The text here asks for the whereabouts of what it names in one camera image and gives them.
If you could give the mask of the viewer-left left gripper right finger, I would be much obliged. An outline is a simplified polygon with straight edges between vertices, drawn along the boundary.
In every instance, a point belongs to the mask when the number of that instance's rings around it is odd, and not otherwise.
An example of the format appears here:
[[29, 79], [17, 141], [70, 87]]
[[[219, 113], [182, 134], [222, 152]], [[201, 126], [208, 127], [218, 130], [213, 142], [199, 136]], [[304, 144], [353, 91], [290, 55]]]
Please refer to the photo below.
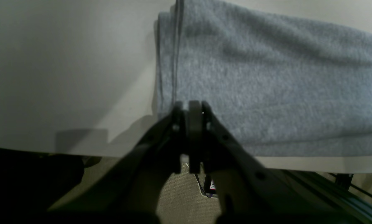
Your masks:
[[207, 102], [188, 103], [186, 129], [190, 173], [203, 168], [213, 180], [218, 224], [372, 224], [372, 206], [325, 177], [265, 168]]

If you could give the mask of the viewer-left left gripper left finger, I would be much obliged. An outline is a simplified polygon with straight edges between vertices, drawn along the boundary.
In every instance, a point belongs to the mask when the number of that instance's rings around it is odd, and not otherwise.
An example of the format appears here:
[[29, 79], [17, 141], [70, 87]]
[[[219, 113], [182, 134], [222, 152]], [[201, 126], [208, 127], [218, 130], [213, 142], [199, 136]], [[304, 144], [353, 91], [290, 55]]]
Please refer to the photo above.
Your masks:
[[38, 224], [160, 224], [160, 193], [181, 172], [183, 104], [154, 124], [105, 176], [75, 200], [38, 215]]

